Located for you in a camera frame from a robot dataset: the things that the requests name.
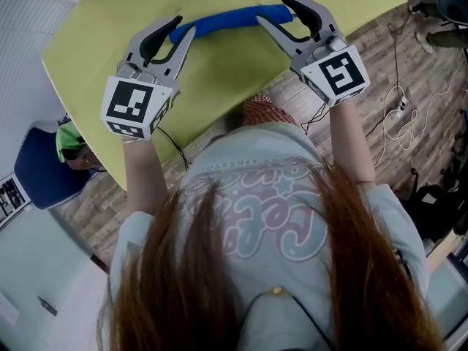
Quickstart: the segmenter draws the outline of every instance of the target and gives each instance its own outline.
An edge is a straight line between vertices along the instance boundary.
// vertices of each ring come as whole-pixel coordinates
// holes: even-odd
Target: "shirt sleeve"
[[[374,218],[387,227],[393,248],[407,264],[416,287],[426,297],[429,268],[423,242],[411,217],[387,184],[369,190],[366,195]]]
[[[135,212],[120,227],[109,273],[110,291],[113,297],[120,286],[122,267],[129,257],[143,247],[153,219],[149,214]]]

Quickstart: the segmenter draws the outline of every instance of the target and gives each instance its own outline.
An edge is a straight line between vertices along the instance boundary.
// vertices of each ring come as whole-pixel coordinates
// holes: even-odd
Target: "blue tube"
[[[217,15],[211,15],[204,17],[199,20],[195,20],[191,23],[179,26],[176,30],[169,34],[170,41],[172,43],[177,42],[182,32],[188,25],[195,24],[197,32],[195,38],[204,37],[212,33],[213,31],[222,29],[234,29],[236,27],[256,26],[258,25],[255,15],[261,14],[266,15],[278,24],[291,22],[293,15],[290,13],[288,8],[283,4],[277,5],[259,5],[256,7],[246,7],[236,10],[230,10],[229,12],[219,13]]]

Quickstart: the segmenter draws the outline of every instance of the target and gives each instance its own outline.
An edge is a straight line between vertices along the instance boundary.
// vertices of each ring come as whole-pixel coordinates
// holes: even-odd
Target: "hair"
[[[423,299],[356,184],[337,165],[325,165],[325,175],[310,173],[328,225],[336,349],[442,350]],[[109,295],[102,310],[101,350],[103,333],[110,351],[241,349],[246,308],[224,263],[215,195],[213,185],[183,246],[177,244],[179,193],[168,196],[143,250],[122,269],[115,300]]]

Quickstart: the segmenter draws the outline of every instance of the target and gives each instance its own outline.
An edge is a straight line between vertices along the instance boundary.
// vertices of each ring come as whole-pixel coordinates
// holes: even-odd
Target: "shoe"
[[[427,41],[426,37],[423,36],[420,32],[415,33],[415,38],[418,41],[418,43],[421,45],[421,47],[424,49],[424,52],[426,52],[429,55],[434,53],[434,48]]]

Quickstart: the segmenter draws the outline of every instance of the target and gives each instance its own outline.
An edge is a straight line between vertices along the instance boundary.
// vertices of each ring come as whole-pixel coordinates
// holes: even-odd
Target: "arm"
[[[374,162],[354,102],[330,108],[330,125],[335,162],[364,189],[374,187]]]
[[[166,198],[167,186],[153,143],[150,140],[124,143],[124,158],[130,212],[155,214]]]

